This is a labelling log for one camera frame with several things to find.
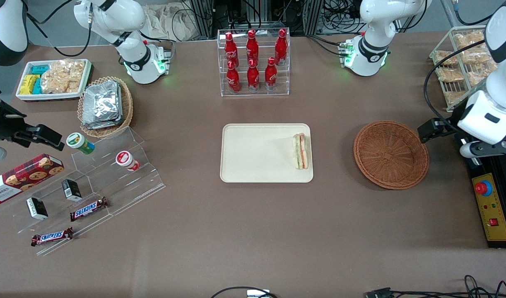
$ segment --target snickers bar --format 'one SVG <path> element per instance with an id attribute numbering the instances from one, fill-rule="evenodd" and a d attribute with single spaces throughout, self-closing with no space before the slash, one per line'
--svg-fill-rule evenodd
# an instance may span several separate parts
<path id="1" fill-rule="evenodd" d="M 98 201 L 92 202 L 91 204 L 87 205 L 86 207 L 83 207 L 81 209 L 76 210 L 75 212 L 69 213 L 71 216 L 71 221 L 74 222 L 75 220 L 83 217 L 84 215 L 88 215 L 89 213 L 95 211 L 96 209 L 100 207 L 106 207 L 108 205 L 108 202 L 105 198 L 101 198 Z"/>
<path id="2" fill-rule="evenodd" d="M 34 235 L 34 237 L 32 237 L 32 243 L 30 245 L 32 246 L 42 245 L 47 242 L 60 241 L 65 238 L 73 239 L 73 227 L 69 227 L 65 231 L 60 231 L 56 233 L 45 235 Z"/>

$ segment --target aluminum foil package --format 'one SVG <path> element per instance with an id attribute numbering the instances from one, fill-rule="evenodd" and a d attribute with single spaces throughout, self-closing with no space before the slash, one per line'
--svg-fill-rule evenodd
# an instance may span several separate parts
<path id="1" fill-rule="evenodd" d="M 108 80 L 86 88 L 83 98 L 82 125 L 89 130 L 110 127 L 122 123 L 122 98 L 120 85 Z"/>

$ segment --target wicker basket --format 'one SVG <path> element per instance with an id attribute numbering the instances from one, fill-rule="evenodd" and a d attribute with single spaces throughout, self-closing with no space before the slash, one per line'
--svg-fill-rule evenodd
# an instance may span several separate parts
<path id="1" fill-rule="evenodd" d="M 128 90 L 128 87 L 126 86 L 126 83 L 123 82 L 123 80 L 119 79 L 118 77 L 107 76 L 107 77 L 101 77 L 100 79 L 93 81 L 92 83 L 90 83 L 90 85 L 101 84 L 109 79 L 116 81 L 120 85 L 120 94 L 122 97 L 122 113 L 123 113 L 124 121 L 122 122 L 121 125 L 99 128 L 98 130 L 89 130 L 85 126 L 81 125 L 80 128 L 88 136 L 97 137 L 97 138 L 104 138 L 106 136 L 109 136 L 110 134 L 113 134 L 114 132 L 122 130 L 126 126 L 129 126 L 130 122 L 132 121 L 132 117 L 133 117 L 132 94 Z M 80 99 L 78 100 L 78 110 L 77 110 L 78 119 L 80 121 L 82 121 L 83 99 L 84 99 L 84 94 L 82 93 L 80 95 Z"/>
<path id="2" fill-rule="evenodd" d="M 393 121 L 366 125 L 354 140 L 354 158 L 370 181 L 387 189 L 408 189 L 426 175 L 429 156 L 409 127 Z"/>

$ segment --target brown table surface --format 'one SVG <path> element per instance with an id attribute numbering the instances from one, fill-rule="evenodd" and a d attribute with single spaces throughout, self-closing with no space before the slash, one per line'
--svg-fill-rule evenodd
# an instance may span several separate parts
<path id="1" fill-rule="evenodd" d="M 395 290 L 463 290 L 463 276 L 494 288 L 506 279 L 506 250 L 487 249 L 467 177 L 451 137 L 427 144 L 431 166 L 410 190 L 367 181 L 353 158 L 364 125 L 395 120 L 416 129 L 432 117 L 423 96 L 427 55 L 444 32 L 399 34 L 372 77 L 340 68 L 306 38 L 292 38 L 289 96 L 221 98 L 214 41 L 178 43 L 170 75 L 138 85 L 111 46 L 90 47 L 93 78 L 126 81 L 133 129 L 166 188 L 47 257 L 18 237 L 0 212 L 0 298 L 207 298 L 229 286 L 268 288 L 280 298 L 355 298 Z M 334 40 L 345 40 L 338 36 Z M 26 60 L 58 59 L 31 46 Z M 444 105 L 436 79 L 429 92 Z M 12 105 L 30 124 L 66 136 L 79 130 L 77 102 Z M 227 184 L 219 178 L 228 123 L 306 123 L 314 178 L 305 184 Z M 0 142 L 0 173 L 40 153 Z M 244 291 L 227 297 L 245 297 Z"/>

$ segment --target red bottle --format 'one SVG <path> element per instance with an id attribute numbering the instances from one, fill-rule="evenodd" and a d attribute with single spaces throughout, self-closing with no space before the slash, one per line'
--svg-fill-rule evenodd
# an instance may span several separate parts
<path id="1" fill-rule="evenodd" d="M 288 42 L 286 40 L 286 29 L 279 30 L 279 38 L 275 42 L 275 64 L 286 65 Z"/>
<path id="2" fill-rule="evenodd" d="M 233 34 L 225 32 L 225 58 L 227 61 L 232 61 L 235 68 L 238 67 L 238 49 L 233 41 Z"/>
<path id="3" fill-rule="evenodd" d="M 246 42 L 246 51 L 249 59 L 255 60 L 258 64 L 258 42 L 255 39 L 255 30 L 248 31 L 248 42 Z"/>
<path id="4" fill-rule="evenodd" d="M 275 83 L 277 81 L 277 67 L 275 66 L 275 58 L 268 58 L 268 66 L 266 67 L 265 82 L 266 90 L 274 91 Z"/>
<path id="5" fill-rule="evenodd" d="M 248 64 L 249 64 L 249 68 L 248 68 L 249 92 L 257 93 L 258 90 L 260 89 L 257 62 L 254 59 L 249 59 Z"/>
<path id="6" fill-rule="evenodd" d="M 227 61 L 227 68 L 227 83 L 229 84 L 231 94 L 238 94 L 240 91 L 240 79 L 238 78 L 238 71 L 234 69 L 234 63 L 232 61 Z"/>

